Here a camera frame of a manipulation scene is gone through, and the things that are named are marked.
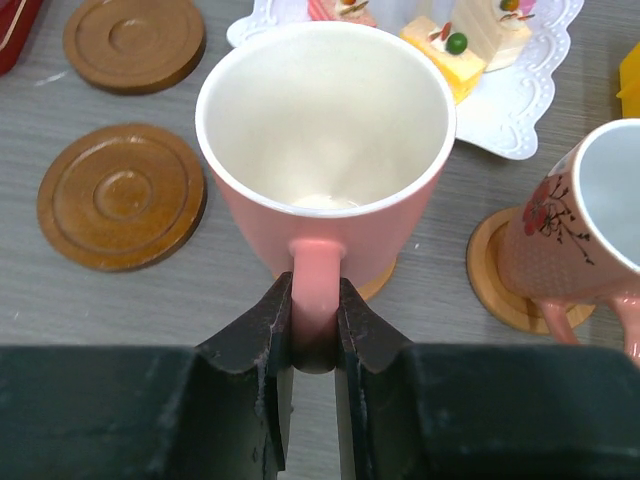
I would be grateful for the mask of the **yellow cake slice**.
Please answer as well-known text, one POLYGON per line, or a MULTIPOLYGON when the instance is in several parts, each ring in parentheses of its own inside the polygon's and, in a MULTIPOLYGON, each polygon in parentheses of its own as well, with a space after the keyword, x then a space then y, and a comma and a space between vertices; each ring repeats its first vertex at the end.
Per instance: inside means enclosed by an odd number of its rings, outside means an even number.
POLYGON ((436 65, 456 104, 470 95, 486 69, 486 62, 471 49, 467 36, 451 22, 438 25, 426 16, 418 16, 401 29, 400 37, 436 65))

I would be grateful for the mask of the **dark brown wooden saucer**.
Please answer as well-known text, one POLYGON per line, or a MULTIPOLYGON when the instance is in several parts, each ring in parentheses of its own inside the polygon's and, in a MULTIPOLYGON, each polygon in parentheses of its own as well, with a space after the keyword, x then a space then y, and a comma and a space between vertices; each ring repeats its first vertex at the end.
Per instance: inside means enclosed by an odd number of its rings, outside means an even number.
POLYGON ((99 271, 144 268, 196 230, 207 187, 198 155, 179 136, 120 124, 70 144, 44 175, 37 217, 52 247, 99 271))

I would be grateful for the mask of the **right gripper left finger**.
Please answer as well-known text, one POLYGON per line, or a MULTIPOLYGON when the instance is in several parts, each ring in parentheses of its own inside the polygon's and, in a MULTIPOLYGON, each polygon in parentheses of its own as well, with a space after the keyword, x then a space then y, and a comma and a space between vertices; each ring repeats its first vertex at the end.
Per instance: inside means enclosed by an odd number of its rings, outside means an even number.
POLYGON ((273 479, 286 463, 290 274, 195 347, 5 346, 5 479, 273 479))

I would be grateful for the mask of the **cream cake slice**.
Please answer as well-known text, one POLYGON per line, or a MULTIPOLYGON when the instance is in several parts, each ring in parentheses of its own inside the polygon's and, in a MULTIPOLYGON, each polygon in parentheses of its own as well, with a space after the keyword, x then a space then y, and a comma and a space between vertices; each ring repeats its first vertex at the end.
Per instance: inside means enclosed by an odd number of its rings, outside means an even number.
POLYGON ((451 21, 489 73, 511 66, 520 56, 532 36, 528 20, 534 5, 525 0, 457 1, 451 21))

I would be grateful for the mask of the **light wooden coaster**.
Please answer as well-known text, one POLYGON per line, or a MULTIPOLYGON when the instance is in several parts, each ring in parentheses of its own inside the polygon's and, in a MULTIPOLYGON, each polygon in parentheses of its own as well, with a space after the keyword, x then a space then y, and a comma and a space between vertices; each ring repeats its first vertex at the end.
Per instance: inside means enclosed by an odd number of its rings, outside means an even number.
POLYGON ((578 342, 593 312, 604 252, 561 203, 529 202, 481 222, 467 248, 471 285, 486 309, 526 333, 578 342))
POLYGON ((304 305, 337 305, 340 296, 340 280, 349 279, 359 295, 368 300, 378 294, 391 279, 396 266, 393 259, 386 267, 364 282, 357 284, 355 274, 348 277, 343 272, 344 260, 338 255, 298 255, 294 258, 293 298, 304 305))

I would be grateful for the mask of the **pink mug white inside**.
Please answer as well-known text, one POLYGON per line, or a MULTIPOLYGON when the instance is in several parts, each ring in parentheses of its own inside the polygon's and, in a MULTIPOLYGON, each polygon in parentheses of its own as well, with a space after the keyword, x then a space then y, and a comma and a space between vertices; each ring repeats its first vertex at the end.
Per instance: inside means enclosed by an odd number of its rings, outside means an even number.
POLYGON ((607 305, 639 359, 638 119, 596 128, 556 163, 510 220, 498 272, 562 343, 577 340, 569 306, 607 305))

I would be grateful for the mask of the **red dessert tray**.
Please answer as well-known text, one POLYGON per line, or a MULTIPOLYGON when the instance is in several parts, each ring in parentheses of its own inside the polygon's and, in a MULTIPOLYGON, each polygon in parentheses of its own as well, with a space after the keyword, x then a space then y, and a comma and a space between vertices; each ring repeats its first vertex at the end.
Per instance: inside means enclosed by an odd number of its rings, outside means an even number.
POLYGON ((0 11, 0 73, 8 73, 17 63, 42 0, 2 0, 0 11))

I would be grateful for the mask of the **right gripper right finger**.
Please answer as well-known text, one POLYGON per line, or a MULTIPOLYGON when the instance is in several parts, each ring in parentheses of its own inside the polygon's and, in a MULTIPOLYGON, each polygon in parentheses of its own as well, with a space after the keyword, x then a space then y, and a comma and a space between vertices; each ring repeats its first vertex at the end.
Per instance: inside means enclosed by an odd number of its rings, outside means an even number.
POLYGON ((340 283, 345 479, 635 479, 639 371, 601 347, 415 343, 340 283))

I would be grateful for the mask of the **white three-tier stand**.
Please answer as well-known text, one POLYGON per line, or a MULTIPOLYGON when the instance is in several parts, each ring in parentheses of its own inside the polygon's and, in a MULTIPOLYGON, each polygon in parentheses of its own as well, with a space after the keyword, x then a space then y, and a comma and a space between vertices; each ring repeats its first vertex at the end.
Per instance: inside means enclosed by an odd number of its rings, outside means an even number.
MULTIPOLYGON (((286 24, 310 21, 308 1, 254 1, 249 16, 228 27, 232 47, 286 24)), ((371 1, 378 27, 392 34, 422 8, 444 23, 455 1, 371 1)), ((584 1, 536 1, 530 23, 533 36, 516 62, 484 74, 478 86, 457 106, 456 138, 511 160, 525 160, 538 149, 535 124, 555 95, 552 74, 566 58, 571 38, 568 26, 584 1)))

